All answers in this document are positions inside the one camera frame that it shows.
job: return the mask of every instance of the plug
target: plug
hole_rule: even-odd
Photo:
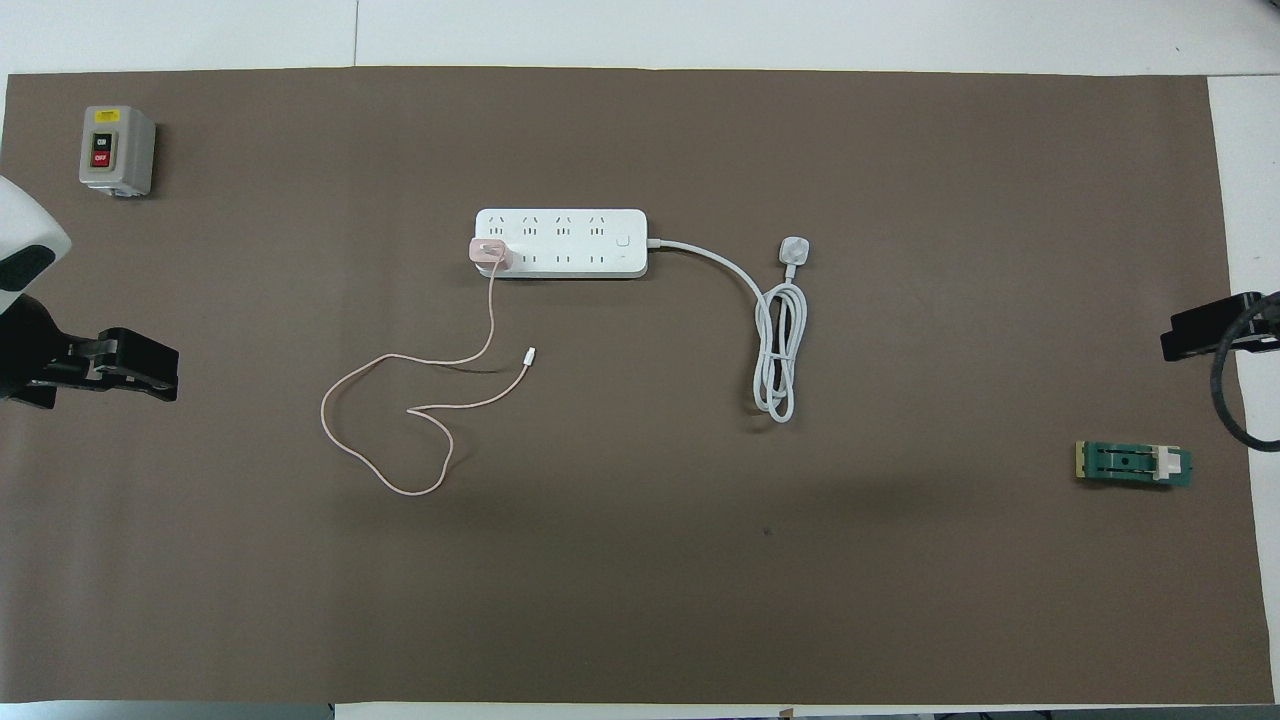
[[[506,270],[511,268],[511,252],[507,250],[507,243],[497,238],[472,237],[467,255],[476,265],[489,265],[489,268],[483,269],[497,266],[499,270]]]
[[[781,260],[783,265],[804,265],[808,259],[808,240],[791,236],[782,241],[782,247],[778,249],[778,260]]]

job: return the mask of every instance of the pink charger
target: pink charger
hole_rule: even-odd
[[[472,237],[467,254],[472,263],[484,266],[484,269],[497,266],[499,270],[506,270],[511,268],[511,252],[507,250],[507,243],[497,238]]]

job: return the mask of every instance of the white power strip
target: white power strip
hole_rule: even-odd
[[[475,237],[507,245],[511,266],[498,279],[639,278],[649,268],[649,222],[640,210],[494,208],[476,214]]]

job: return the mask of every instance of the power cord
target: power cord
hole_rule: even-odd
[[[751,393],[755,406],[768,413],[777,423],[786,423],[795,414],[796,354],[809,320],[809,302],[804,291],[795,284],[796,268],[809,260],[809,241],[803,237],[788,237],[782,241],[778,260],[787,266],[782,282],[768,292],[760,292],[746,270],[739,268],[727,258],[696,245],[672,240],[649,240],[650,250],[671,249],[701,255],[724,265],[755,295],[755,332],[760,338],[760,351],[755,359],[755,377],[751,380]],[[774,322],[773,302],[778,302],[778,316]]]
[[[493,342],[493,331],[494,331],[494,319],[493,319],[493,281],[494,281],[494,278],[498,277],[497,270],[498,270],[498,266],[503,261],[502,260],[502,255],[506,252],[506,246],[502,246],[500,249],[495,249],[494,251],[498,254],[498,256],[497,256],[497,259],[493,259],[493,265],[494,265],[493,270],[494,272],[492,272],[489,274],[489,292],[488,292],[488,296],[489,296],[489,300],[488,300],[489,301],[489,337],[485,338],[484,346],[475,355],[471,355],[468,357],[463,357],[461,360],[424,360],[421,357],[413,357],[411,355],[401,355],[398,352],[388,352],[385,355],[379,355],[378,357],[374,357],[369,363],[365,363],[364,365],[361,365],[361,366],[356,368],[355,370],[347,373],[338,382],[333,383],[333,386],[324,393],[324,397],[320,400],[320,427],[324,429],[324,434],[329,438],[329,442],[332,442],[335,446],[338,446],[338,448],[342,450],[343,452],[346,452],[347,455],[351,455],[356,460],[360,460],[361,462],[364,462],[365,466],[369,468],[370,470],[372,470],[374,475],[376,475],[378,479],[381,480],[384,486],[387,486],[389,489],[392,489],[392,491],[394,491],[394,492],[397,492],[399,495],[408,496],[408,497],[417,497],[417,496],[433,492],[436,488],[439,488],[442,484],[444,484],[444,477],[449,471],[449,460],[453,457],[453,433],[449,432],[449,428],[444,427],[444,423],[442,423],[442,421],[436,420],[434,416],[431,416],[428,413],[428,410],[468,410],[471,407],[480,407],[480,406],[484,406],[484,405],[489,405],[490,402],[497,402],[497,401],[502,400],[503,397],[507,396],[507,393],[509,393],[511,391],[516,389],[516,386],[520,384],[520,380],[525,379],[525,373],[527,373],[529,368],[534,364],[534,348],[530,347],[529,351],[525,352],[525,364],[524,364],[524,366],[520,368],[520,374],[516,375],[516,379],[512,380],[509,386],[507,386],[507,389],[499,392],[498,395],[490,397],[489,400],[481,400],[480,402],[470,402],[470,404],[466,404],[466,405],[419,405],[419,406],[410,407],[410,409],[406,410],[406,413],[408,413],[410,415],[413,415],[413,416],[417,416],[417,418],[422,418],[424,420],[429,420],[436,428],[440,428],[440,432],[443,432],[444,437],[449,441],[449,451],[444,455],[444,462],[440,464],[440,477],[436,478],[435,483],[431,484],[431,487],[429,487],[426,489],[407,491],[404,488],[401,488],[401,487],[396,486],[396,483],[393,483],[389,479],[387,479],[387,475],[384,475],[383,471],[378,469],[378,465],[374,465],[372,460],[370,460],[369,457],[366,457],[365,455],[362,455],[360,451],[353,450],[351,446],[348,446],[348,445],[343,443],[342,441],[339,441],[337,438],[337,436],[334,436],[333,430],[329,428],[329,413],[328,413],[329,398],[333,396],[334,392],[338,391],[339,387],[342,387],[343,384],[346,384],[348,380],[351,380],[353,378],[357,378],[357,377],[367,373],[369,370],[372,370],[375,366],[378,366],[379,364],[381,364],[385,360],[408,360],[410,363],[417,363],[420,365],[462,365],[463,363],[470,363],[472,360],[480,359],[480,356],[484,355],[485,351],[489,350],[489,345]]]
[[[1208,392],[1213,398],[1213,410],[1217,411],[1217,418],[1226,425],[1226,430],[1231,433],[1231,437],[1262,452],[1280,452],[1280,439],[1258,439],[1235,421],[1235,418],[1231,416],[1231,409],[1226,406],[1226,398],[1222,397],[1222,368],[1226,365],[1226,356],[1231,352],[1231,346],[1244,333],[1244,328],[1248,327],[1249,320],[1260,313],[1272,313],[1277,307],[1280,307],[1280,292],[1272,292],[1249,305],[1244,313],[1240,313],[1228,325],[1226,332],[1222,333],[1222,340],[1219,341],[1217,350],[1213,352],[1213,366],[1208,373]]]

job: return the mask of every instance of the white cable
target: white cable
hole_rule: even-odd
[[[786,423],[795,413],[795,366],[804,328],[809,320],[809,302],[804,291],[791,281],[797,265],[809,258],[809,241],[788,237],[782,241],[778,256],[787,265],[786,277],[768,292],[760,292],[751,275],[722,255],[710,250],[675,242],[671,240],[650,240],[650,249],[669,247],[684,250],[714,260],[742,278],[746,287],[755,295],[755,333],[760,337],[760,351],[755,357],[755,378],[751,380],[751,393],[755,406],[768,413],[777,423]],[[772,316],[773,302],[780,304],[777,325]],[[777,350],[774,350],[777,338]]]

